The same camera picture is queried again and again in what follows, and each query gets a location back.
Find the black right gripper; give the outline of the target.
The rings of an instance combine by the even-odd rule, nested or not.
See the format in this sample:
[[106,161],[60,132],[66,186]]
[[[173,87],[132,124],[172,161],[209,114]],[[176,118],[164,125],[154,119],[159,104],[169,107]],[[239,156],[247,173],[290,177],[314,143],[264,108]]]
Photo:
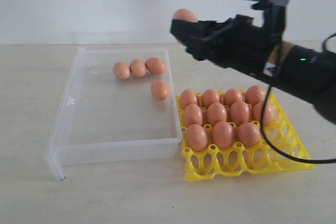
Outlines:
[[267,61],[281,42],[274,21],[259,27],[253,18],[236,15],[224,22],[173,19],[170,33],[197,61],[208,60],[221,68],[232,68],[252,77],[271,77],[275,64]]

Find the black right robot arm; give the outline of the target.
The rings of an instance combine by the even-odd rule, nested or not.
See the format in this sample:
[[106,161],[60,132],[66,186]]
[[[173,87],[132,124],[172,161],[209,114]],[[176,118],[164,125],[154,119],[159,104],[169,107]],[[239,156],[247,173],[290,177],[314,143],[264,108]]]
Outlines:
[[173,19],[170,32],[197,61],[208,60],[270,84],[312,104],[323,118],[335,123],[335,53],[284,41],[280,73],[272,78],[264,67],[278,43],[252,21],[244,15],[222,23]]

